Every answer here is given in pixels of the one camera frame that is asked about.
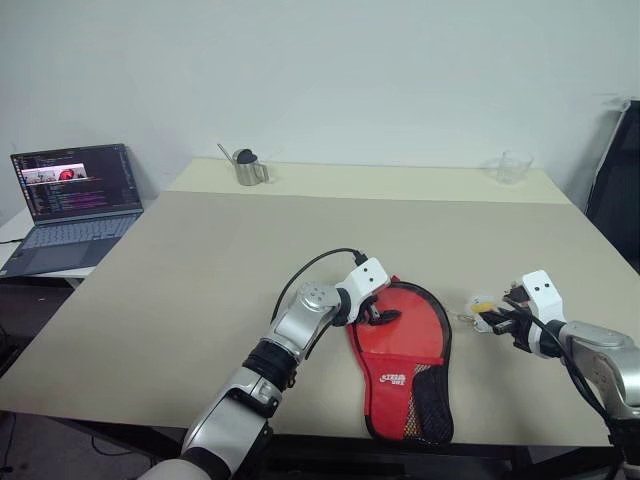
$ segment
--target black cable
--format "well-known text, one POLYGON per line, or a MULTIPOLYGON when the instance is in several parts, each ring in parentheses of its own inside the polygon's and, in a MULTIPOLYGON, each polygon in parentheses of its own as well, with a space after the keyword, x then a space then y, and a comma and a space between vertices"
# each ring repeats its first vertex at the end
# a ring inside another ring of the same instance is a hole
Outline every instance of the black cable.
POLYGON ((311 352, 313 351, 313 349, 316 347, 316 344, 320 341, 320 339, 322 338, 322 336, 324 335, 324 332, 326 332, 329 327, 331 326, 331 322, 327 322, 324 327, 322 327, 322 330, 320 330, 320 333, 318 334, 318 336, 315 338, 315 340, 313 341, 313 343, 311 344, 311 346, 309 347, 309 350, 307 350, 307 354, 305 355, 304 359, 308 360, 309 359, 309 355, 311 355, 311 352))
POLYGON ((104 455, 105 457, 122 457, 123 455, 133 455, 135 452, 104 452, 102 450, 100 450, 97 446, 96 446, 96 437, 91 437, 91 446, 93 447, 93 449, 96 451, 96 453, 100 454, 100 455, 104 455))
POLYGON ((360 265, 361 263, 363 263, 364 261, 367 260, 366 255, 364 255, 363 253, 361 253, 358 250, 355 250, 353 248, 336 248, 334 250, 329 250, 328 252, 324 252, 324 253, 318 255, 317 257, 315 257, 314 259, 309 260, 306 264, 304 264, 304 266, 302 268, 300 268, 300 270, 298 270, 293 275, 293 277, 291 277, 289 279, 287 284, 282 289, 282 292, 280 292, 280 296, 278 297, 278 300, 276 301, 276 306, 273 309, 273 314, 271 315, 271 322, 273 322, 276 319, 276 316, 278 315, 278 310, 280 310, 280 304, 282 303, 282 299, 287 294, 287 290, 289 290, 289 287, 293 284, 293 282, 295 282, 297 280, 297 278, 305 272, 305 270, 307 270, 311 265, 316 263, 318 260, 321 260, 321 259, 323 259, 325 257, 328 257, 329 255, 333 255, 334 253, 341 253, 341 252, 353 253, 353 256, 355 257, 356 264, 358 264, 358 265, 360 265))
POLYGON ((593 408, 598 413, 598 415, 602 417, 602 419, 607 424, 607 426, 609 426, 609 420, 610 420, 609 414, 607 413, 605 408, 602 406, 602 404, 600 403, 596 395, 593 393, 593 390, 591 390, 591 387, 587 383, 586 378, 584 377, 584 375, 582 374, 582 372, 574 362, 571 355, 569 355, 567 350, 564 348, 564 345, 562 345, 562 342, 560 342, 558 337, 556 337, 555 334, 544 323, 542 323, 539 318, 537 318, 531 312, 522 308, 520 305, 518 305, 516 302, 514 302, 510 298, 505 297, 503 298, 503 300, 509 305, 511 305, 513 308, 515 308, 518 312, 527 315, 536 326, 538 326, 543 332, 549 335, 553 343, 555 343, 558 349, 560 350, 560 353, 562 354, 562 357, 565 360, 565 367, 567 368, 569 377, 571 378, 571 381, 573 382, 576 389, 578 390, 578 393, 591 406, 591 408, 593 408))
POLYGON ((2 458, 2 468, 0 468, 0 479, 4 478, 5 473, 11 473, 13 468, 7 465, 9 463, 9 452, 11 451, 11 445, 13 444, 13 434, 16 431, 16 422, 18 421, 18 417, 15 413, 10 413, 13 417, 13 423, 11 424, 11 430, 9 430, 9 440, 7 440, 7 448, 4 451, 4 456, 2 458))

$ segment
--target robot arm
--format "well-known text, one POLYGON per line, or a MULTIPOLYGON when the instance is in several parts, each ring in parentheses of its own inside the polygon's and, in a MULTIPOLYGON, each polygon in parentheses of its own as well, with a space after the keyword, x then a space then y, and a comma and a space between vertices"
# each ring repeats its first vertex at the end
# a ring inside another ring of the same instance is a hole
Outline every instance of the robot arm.
MULTIPOLYGON (((482 319, 494 333, 513 335, 517 348, 561 358, 570 373, 575 366, 596 386, 602 405, 594 398, 592 406, 601 410, 611 443, 622 449, 625 474, 640 478, 640 349, 633 339, 588 323, 567 322, 562 297, 542 270, 523 276, 504 300, 514 310, 482 312, 482 319)), ((589 396, 587 389, 576 387, 589 396)))
POLYGON ((180 458, 158 464, 141 479, 226 480, 251 461, 271 436, 268 419, 282 392, 293 386, 296 368, 324 331, 353 323, 363 303, 389 282, 380 262, 371 258, 335 286, 304 284, 192 424, 180 458))

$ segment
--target laptop screen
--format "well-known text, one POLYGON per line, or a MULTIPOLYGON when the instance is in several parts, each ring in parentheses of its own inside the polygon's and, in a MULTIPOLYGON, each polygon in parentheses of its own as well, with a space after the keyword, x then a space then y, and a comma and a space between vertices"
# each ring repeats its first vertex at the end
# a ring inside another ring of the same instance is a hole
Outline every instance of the laptop screen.
POLYGON ((35 222, 141 209, 124 145, 11 155, 35 222))

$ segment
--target clear glass cup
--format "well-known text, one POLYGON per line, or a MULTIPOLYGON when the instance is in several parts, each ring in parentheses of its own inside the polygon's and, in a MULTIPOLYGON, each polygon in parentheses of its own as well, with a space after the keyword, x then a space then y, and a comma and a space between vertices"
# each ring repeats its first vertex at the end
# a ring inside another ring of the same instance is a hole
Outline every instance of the clear glass cup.
POLYGON ((497 180, 500 183, 513 185, 527 176, 527 170, 533 163, 533 156, 526 152, 507 150, 502 154, 498 165, 497 180))

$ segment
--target printed logo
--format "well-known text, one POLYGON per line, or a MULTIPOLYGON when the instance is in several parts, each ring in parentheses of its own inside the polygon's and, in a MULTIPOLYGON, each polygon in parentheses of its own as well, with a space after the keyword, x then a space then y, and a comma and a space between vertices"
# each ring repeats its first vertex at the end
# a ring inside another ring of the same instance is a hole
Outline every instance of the printed logo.
POLYGON ((391 385, 404 385, 406 379, 403 373, 385 373, 380 376, 380 383, 391 382, 391 385))

